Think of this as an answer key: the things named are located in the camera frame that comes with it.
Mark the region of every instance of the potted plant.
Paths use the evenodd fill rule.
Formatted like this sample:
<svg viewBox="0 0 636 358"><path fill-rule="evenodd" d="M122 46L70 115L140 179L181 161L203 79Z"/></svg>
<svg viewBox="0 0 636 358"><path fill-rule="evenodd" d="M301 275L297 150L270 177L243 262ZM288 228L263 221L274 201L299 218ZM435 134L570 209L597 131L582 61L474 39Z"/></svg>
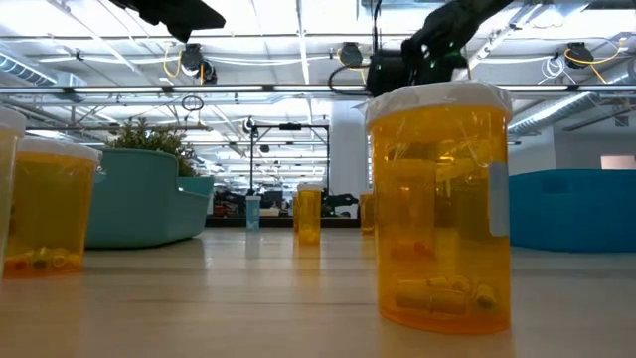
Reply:
<svg viewBox="0 0 636 358"><path fill-rule="evenodd" d="M124 124L119 129L118 135L115 140L106 143L109 148L152 150L172 154L179 162L180 177L197 176L190 162L195 155L195 150L192 144L183 143L186 134L177 132L174 127L150 127L147 120L141 118L137 125Z"/></svg>

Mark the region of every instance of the wooden table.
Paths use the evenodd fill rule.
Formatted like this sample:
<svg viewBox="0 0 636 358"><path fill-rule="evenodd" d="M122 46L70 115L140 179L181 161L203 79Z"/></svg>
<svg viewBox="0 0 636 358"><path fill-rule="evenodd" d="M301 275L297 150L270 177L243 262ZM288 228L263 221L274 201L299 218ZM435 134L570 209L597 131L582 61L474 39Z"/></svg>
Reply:
<svg viewBox="0 0 636 358"><path fill-rule="evenodd" d="M382 319L374 247L353 229L210 229L88 252L82 275L5 280L0 357L636 357L636 256L514 250L510 332L445 336Z"/></svg>

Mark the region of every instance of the blue bottle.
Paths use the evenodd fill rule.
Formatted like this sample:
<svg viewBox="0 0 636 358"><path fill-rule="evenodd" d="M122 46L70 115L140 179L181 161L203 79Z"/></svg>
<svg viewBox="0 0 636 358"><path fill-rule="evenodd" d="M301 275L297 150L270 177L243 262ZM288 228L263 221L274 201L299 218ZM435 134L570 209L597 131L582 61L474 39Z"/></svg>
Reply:
<svg viewBox="0 0 636 358"><path fill-rule="evenodd" d="M260 229L260 197L247 196L245 216L247 218L246 228L249 232L258 231Z"/></svg>

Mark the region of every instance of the yellow cable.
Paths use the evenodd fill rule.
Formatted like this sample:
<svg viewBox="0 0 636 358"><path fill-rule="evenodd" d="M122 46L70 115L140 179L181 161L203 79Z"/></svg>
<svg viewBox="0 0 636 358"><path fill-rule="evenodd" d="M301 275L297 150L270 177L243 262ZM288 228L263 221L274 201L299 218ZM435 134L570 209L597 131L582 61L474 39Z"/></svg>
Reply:
<svg viewBox="0 0 636 358"><path fill-rule="evenodd" d="M179 51L179 59L178 64L177 64L177 72L172 74L170 71L168 71L168 63L167 63L167 59L168 59L168 53L170 52L170 48L172 47L172 44L168 44L168 48L166 48L166 53L163 56L163 71L165 71L166 75L168 75L169 77L177 77L179 76L179 73L181 73L181 54L183 53L183 51Z"/></svg>
<svg viewBox="0 0 636 358"><path fill-rule="evenodd" d="M623 40L621 40L618 43L618 49L616 49L616 53L614 55L612 55L611 57L608 57L607 59L603 59L603 60L599 60L599 61L583 61L583 60L577 60L573 57L569 56L569 51L570 49L565 50L565 53L563 54L565 56L566 59L570 60L570 61L574 61L578 64L584 64L584 65L599 65L599 64L604 64L608 61L614 60L616 58L616 56L618 56L618 54L620 54L620 48L623 46Z"/></svg>
<svg viewBox="0 0 636 358"><path fill-rule="evenodd" d="M594 65L590 65L590 67L592 67L592 69L594 70L594 73L600 78L600 80L603 81L603 83L607 85L607 81L603 78L603 76L596 69L596 67Z"/></svg>

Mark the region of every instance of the pipe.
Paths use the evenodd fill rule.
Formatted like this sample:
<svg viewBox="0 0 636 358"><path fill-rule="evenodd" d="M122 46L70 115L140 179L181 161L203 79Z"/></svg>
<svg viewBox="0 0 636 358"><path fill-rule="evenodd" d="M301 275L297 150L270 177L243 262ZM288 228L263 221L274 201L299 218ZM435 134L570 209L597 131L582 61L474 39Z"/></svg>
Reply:
<svg viewBox="0 0 636 358"><path fill-rule="evenodd" d="M455 81L461 81L468 77L470 71L474 70L477 65L485 60L493 50L497 49L504 43L507 37L512 35L515 31L519 30L517 25L524 25L530 21L531 16L536 13L540 8L546 5L524 5L515 15L510 19L508 26L503 29L494 31L486 40L486 43L482 45L471 57L468 59L468 69L460 70L453 78Z"/></svg>
<svg viewBox="0 0 636 358"><path fill-rule="evenodd" d="M82 127L82 126L61 126L61 127L27 127L27 130L53 130L53 131L81 131L81 132L89 132L89 131L113 131L120 129L120 126L98 126L98 127ZM170 125L151 125L148 127L148 130L155 128L170 128L174 130L211 130L211 128L201 128L197 125L185 126L170 126Z"/></svg>
<svg viewBox="0 0 636 358"><path fill-rule="evenodd" d="M287 98L294 98L294 94L278 94L265 100L242 100L240 98L228 98L223 100L217 100L213 97L202 97L205 105L223 105L223 104L277 104L280 101ZM64 100L54 100L44 98L42 101L38 101L38 106L146 106L146 105L165 105L169 99L165 97L150 97L150 98L116 98L116 97L87 97L82 103L75 103Z"/></svg>
<svg viewBox="0 0 636 358"><path fill-rule="evenodd" d="M71 12L71 9L69 8L69 6L60 4L60 3L58 3L57 0L47 0L47 2L49 4L51 4L51 5L53 5L53 7L55 7L59 11L61 11L63 14L67 15L69 18L71 18L72 20L74 20L75 22L80 24L82 27L84 27L88 31L88 33L90 34L91 38L93 38L95 41L97 41L97 42L101 43L102 45L104 45L108 49L109 52L111 52L116 58L118 58L120 61L122 61L130 70L132 70L134 73L138 73L138 74L142 75L151 84L154 84L154 81L152 81L150 78L148 78L136 65L134 65L130 61L126 60L126 58L123 57L123 55L121 55L115 48L113 48L110 44L108 44L108 42L106 42L104 39L102 39L98 33L93 31L92 28L89 25L85 24L82 20L80 20L75 15L73 15L73 13Z"/></svg>
<svg viewBox="0 0 636 358"><path fill-rule="evenodd" d="M631 58L603 73L610 85L636 85L636 58ZM573 114L592 109L601 100L598 92L581 92L558 100L544 101L515 115L508 134L520 136L553 125Z"/></svg>
<svg viewBox="0 0 636 358"><path fill-rule="evenodd" d="M600 122L602 122L602 121L604 121L604 120L607 120L607 119L609 119L609 118L613 118L613 117L615 117L615 116L617 116L617 115L625 115L625 114L628 114L628 113L630 113L632 110L634 110L634 107L632 107L632 106L630 106L630 107L628 107L628 108L624 108L624 107L623 107L623 108L620 108L620 109L614 110L614 111L612 111L612 112L610 112L610 113L602 114L602 115L601 115L601 116L599 116L599 117L592 118L592 119L589 119L589 120L583 121L583 122L581 122L581 123L577 123L577 124L573 124L573 125L567 126L567 127L565 127L565 128L563 129L563 131L569 131L569 132L572 132L572 131L575 131L575 130L579 130L579 129L585 128L585 127L587 127L587 126L591 126L592 124L600 123Z"/></svg>
<svg viewBox="0 0 636 358"><path fill-rule="evenodd" d="M226 127L237 137L245 139L245 135L241 133L236 127L232 125L232 122L226 117L226 115L215 105L210 105L209 109L220 119L226 123Z"/></svg>
<svg viewBox="0 0 636 358"><path fill-rule="evenodd" d="M351 41L365 41L369 40L371 34L361 34L361 33L330 33L330 34L305 34L307 38L350 38ZM411 33L389 33L382 34L383 38L407 38L412 36ZM128 36L103 36L101 37L103 41L106 42L114 42L114 41L126 41L129 42L130 38ZM245 35L196 35L193 34L190 36L190 42L201 42L204 40L215 40L215 39L246 39L246 40L263 40L263 39L297 39L298 34L293 33L281 33L281 34L245 34ZM133 36L132 39L135 42L174 42L175 39L170 36ZM61 41L94 41L94 38L90 36L0 36L0 41L5 43L11 42L43 42L43 41L52 41L52 42L61 42Z"/></svg>
<svg viewBox="0 0 636 358"><path fill-rule="evenodd" d="M52 120L54 122L60 123L60 124L72 124L70 120L66 120L62 117L58 117L56 115L50 114L48 112L45 112L43 110L37 109L37 108L33 108L29 105L20 103L16 100L7 98L7 97L3 97L0 96L0 102L8 104L10 106L15 107L17 110L22 111L22 112L26 112L30 115L33 115L37 118L40 118L42 120ZM33 128L34 130L51 130L48 127L39 127L39 128ZM86 134L84 135L86 138L90 138L90 139L96 139L99 141L103 141L103 138L101 138L98 135L90 135L90 134Z"/></svg>

